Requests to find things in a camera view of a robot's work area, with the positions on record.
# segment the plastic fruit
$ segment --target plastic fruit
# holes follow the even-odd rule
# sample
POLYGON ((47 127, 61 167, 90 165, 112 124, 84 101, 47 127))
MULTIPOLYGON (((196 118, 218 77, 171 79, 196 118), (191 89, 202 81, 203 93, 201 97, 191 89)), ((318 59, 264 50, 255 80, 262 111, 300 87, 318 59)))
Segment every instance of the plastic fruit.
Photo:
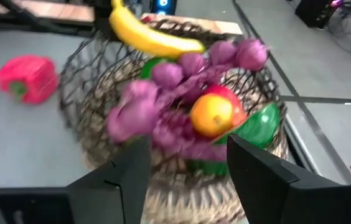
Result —
POLYGON ((58 83, 54 63, 47 57, 16 57, 0 69, 0 90, 23 103, 45 101, 55 92, 58 83))
POLYGON ((279 128, 279 116, 280 112, 276 104, 270 103, 251 115, 234 133, 263 149, 271 143, 279 128))
POLYGON ((112 0, 112 5, 113 10, 109 16, 112 29, 120 40, 135 49, 174 59, 185 52, 205 52, 203 43, 198 40, 165 34, 143 24, 121 0, 112 0))
POLYGON ((229 90, 225 86, 213 84, 207 87, 204 90, 204 95, 205 94, 216 94, 218 96, 222 96, 229 100, 233 106, 233 115, 232 115, 232 126, 239 126, 241 125, 248 117, 246 114, 245 110, 243 110, 242 103, 239 100, 238 96, 234 94, 231 90, 229 90))
POLYGON ((164 58, 164 57, 153 57, 145 62, 143 68, 141 69, 140 79, 150 79, 151 78, 151 70, 152 68, 163 62, 175 62, 175 60, 164 58))
POLYGON ((201 96, 191 109, 191 122, 200 134, 215 138, 232 128, 233 107, 215 94, 201 96))

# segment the bell pepper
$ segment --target bell pepper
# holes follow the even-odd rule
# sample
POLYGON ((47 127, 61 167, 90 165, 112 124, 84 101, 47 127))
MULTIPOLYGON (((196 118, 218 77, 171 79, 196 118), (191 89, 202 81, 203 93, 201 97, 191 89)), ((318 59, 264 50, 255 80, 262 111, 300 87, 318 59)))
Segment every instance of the bell pepper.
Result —
POLYGON ((22 103, 44 102, 58 83, 54 63, 47 57, 23 55, 10 59, 0 69, 0 90, 22 103))

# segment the orange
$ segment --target orange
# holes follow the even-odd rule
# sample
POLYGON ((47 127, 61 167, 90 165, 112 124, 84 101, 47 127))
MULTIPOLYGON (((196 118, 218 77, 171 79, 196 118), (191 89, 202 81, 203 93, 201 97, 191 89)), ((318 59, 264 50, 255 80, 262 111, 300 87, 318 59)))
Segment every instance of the orange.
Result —
POLYGON ((215 138, 232 128, 232 103, 216 94, 201 96, 190 112, 192 125, 200 134, 215 138))

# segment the wire basket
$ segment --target wire basket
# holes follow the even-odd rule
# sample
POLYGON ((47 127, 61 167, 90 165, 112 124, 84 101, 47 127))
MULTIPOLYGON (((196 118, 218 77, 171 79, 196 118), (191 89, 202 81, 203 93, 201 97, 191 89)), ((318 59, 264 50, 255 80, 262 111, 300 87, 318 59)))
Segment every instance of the wire basket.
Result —
MULTIPOLYGON (((213 34, 189 22, 152 22, 155 29, 199 39, 210 47, 235 35, 213 34)), ((122 150, 106 135, 106 115, 120 99, 122 88, 140 75, 149 57, 127 45, 112 42, 99 32, 82 42, 60 74, 60 109, 86 159, 98 167, 122 150)), ((288 145, 283 131, 286 106, 268 68, 259 72, 229 70, 223 84, 241 99, 248 114, 275 102, 281 127, 267 150, 285 159, 288 145)), ((143 220, 151 223, 233 223, 244 217, 238 195, 227 175, 207 175, 190 169, 177 154, 152 149, 152 176, 146 195, 143 220)))

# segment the basket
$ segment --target basket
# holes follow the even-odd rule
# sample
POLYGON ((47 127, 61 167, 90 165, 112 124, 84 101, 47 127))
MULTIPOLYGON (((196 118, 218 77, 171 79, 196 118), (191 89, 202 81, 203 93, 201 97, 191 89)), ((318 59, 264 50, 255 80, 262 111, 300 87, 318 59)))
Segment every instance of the basket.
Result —
MULTIPOLYGON (((199 39, 207 47, 218 40, 235 38, 234 35, 213 34, 189 22, 180 24, 163 20, 152 24, 155 29, 172 35, 199 39)), ((130 80, 138 78, 147 59, 149 57, 142 52, 112 42, 99 32, 83 41, 69 56, 60 74, 60 109, 67 126, 81 142, 87 163, 92 168, 122 150, 106 135, 106 115, 119 101, 121 89, 130 80)), ((282 124, 286 107, 279 99, 278 85, 268 68, 259 72, 229 70, 223 82, 238 93, 248 114, 268 102, 277 104, 281 127, 266 150, 285 159, 288 144, 282 124)), ((221 174, 209 175, 200 170, 201 162, 191 165, 191 161, 177 154, 160 149, 151 152, 152 176, 146 195, 144 222, 233 223, 244 217, 227 169, 221 174)))

